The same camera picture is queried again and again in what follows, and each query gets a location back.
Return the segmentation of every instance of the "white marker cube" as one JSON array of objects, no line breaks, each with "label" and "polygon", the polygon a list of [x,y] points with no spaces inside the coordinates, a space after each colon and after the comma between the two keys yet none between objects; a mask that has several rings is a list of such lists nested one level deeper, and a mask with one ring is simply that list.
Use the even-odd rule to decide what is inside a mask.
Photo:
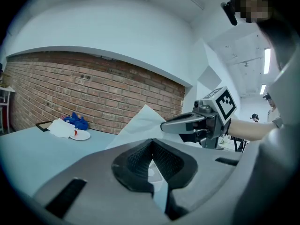
[{"label": "white marker cube", "polygon": [[204,105],[209,105],[217,112],[223,125],[234,115],[237,107],[227,87],[217,88],[202,98]]}]

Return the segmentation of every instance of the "blue cloth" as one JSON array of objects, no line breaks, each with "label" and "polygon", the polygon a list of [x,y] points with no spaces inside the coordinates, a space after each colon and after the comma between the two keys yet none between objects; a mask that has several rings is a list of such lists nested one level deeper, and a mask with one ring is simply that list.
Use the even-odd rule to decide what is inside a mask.
[{"label": "blue cloth", "polygon": [[75,125],[75,128],[80,130],[87,130],[89,127],[89,124],[86,120],[84,120],[84,117],[79,119],[75,112],[72,113],[72,117],[64,118],[64,121]]}]

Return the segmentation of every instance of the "white plate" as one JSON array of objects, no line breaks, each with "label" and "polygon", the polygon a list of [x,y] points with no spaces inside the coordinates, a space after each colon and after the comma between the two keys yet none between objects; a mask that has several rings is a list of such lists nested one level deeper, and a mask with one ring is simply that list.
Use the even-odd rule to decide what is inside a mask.
[{"label": "white plate", "polygon": [[77,131],[76,136],[70,136],[70,138],[72,138],[74,140],[79,140],[79,141],[87,140],[87,139],[90,138],[90,133],[89,132],[79,130],[79,129],[76,129],[76,131]]}]

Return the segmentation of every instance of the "brick wall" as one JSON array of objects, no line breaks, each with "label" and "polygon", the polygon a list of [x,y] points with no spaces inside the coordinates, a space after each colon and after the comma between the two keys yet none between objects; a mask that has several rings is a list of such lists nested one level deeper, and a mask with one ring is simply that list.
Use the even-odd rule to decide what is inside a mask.
[{"label": "brick wall", "polygon": [[92,129],[118,134],[147,104],[165,119],[181,114],[184,87],[118,60],[77,52],[35,52],[9,58],[11,124],[16,130],[82,115]]}]

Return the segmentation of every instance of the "black cap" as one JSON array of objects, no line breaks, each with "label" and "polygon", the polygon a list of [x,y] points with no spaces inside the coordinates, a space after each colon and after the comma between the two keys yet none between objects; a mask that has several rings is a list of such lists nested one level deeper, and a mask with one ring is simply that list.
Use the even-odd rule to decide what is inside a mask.
[{"label": "black cap", "polygon": [[265,98],[266,100],[267,100],[267,99],[272,99],[271,96],[270,96],[270,94],[269,94],[268,92],[267,92],[266,95],[263,96],[263,98]]}]

